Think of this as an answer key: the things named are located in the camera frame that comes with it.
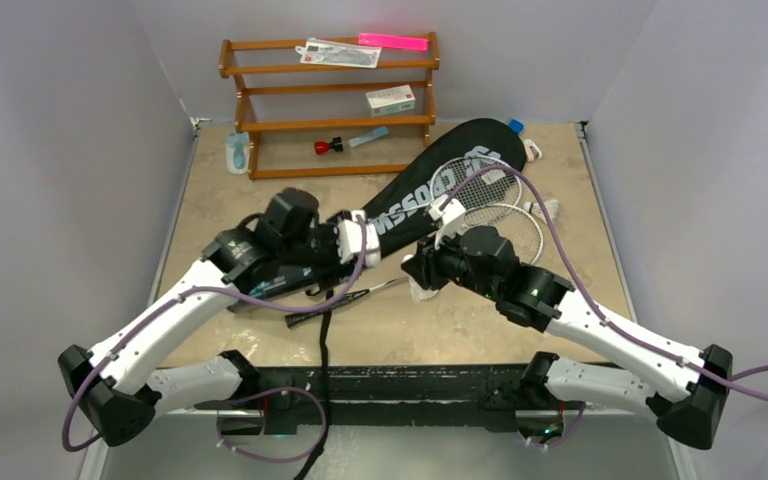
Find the white feather shuttlecock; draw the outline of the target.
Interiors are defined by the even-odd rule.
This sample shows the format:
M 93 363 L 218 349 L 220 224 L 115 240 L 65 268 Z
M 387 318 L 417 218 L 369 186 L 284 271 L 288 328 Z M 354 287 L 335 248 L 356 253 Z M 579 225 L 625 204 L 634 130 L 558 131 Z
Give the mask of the white feather shuttlecock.
M 432 256 L 407 254 L 402 258 L 401 269 L 408 277 L 411 297 L 415 301 L 430 300 L 450 283 Z

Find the black shuttlecock tube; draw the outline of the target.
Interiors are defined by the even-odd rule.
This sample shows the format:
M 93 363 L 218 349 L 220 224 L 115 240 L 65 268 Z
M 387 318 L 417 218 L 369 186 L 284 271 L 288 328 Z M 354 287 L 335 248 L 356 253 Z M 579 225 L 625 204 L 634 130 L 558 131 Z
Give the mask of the black shuttlecock tube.
M 253 285 L 251 289 L 244 291 L 244 294 L 268 302 L 276 302 L 280 298 L 301 291 L 316 295 L 319 289 L 319 280 L 310 267 L 282 266 L 274 278 Z

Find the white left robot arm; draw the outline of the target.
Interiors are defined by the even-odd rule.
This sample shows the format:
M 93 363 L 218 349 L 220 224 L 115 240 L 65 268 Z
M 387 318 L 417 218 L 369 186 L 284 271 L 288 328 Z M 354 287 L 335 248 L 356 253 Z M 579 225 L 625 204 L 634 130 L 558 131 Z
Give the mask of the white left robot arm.
M 96 441 L 123 445 L 156 418 L 203 403 L 252 405 L 259 371 L 237 350 L 202 363 L 164 368 L 162 362 L 220 311 L 237 303 L 296 312 L 255 289 L 288 266 L 321 270 L 353 285 L 374 249 L 375 228 L 363 210 L 323 221 L 318 200 L 286 188 L 266 209 L 219 232 L 184 275 L 129 324 L 90 348 L 67 347 L 57 363 L 71 402 L 61 427 L 69 452 Z

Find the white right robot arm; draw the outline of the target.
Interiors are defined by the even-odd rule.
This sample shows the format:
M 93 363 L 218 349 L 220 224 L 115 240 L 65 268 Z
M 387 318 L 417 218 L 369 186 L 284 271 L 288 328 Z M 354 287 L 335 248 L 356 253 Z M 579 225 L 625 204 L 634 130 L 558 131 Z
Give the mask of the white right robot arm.
M 570 340 L 613 364 L 538 354 L 521 381 L 529 404 L 604 404 L 653 421 L 683 445 L 712 448 L 729 396 L 723 383 L 731 377 L 733 355 L 727 349 L 684 345 L 601 309 L 569 280 L 521 261 L 491 226 L 441 242 L 426 237 L 401 268 L 423 290 L 455 284 L 492 301 L 509 322 Z

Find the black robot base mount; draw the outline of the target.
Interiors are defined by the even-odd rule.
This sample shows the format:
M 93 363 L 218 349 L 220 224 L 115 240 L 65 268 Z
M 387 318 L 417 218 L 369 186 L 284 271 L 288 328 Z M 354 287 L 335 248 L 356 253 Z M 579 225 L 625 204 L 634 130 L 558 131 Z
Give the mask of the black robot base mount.
M 217 410 L 253 411 L 269 435 L 317 426 L 478 427 L 533 441 L 562 435 L 570 404 L 527 379 L 525 364 L 262 367 Z

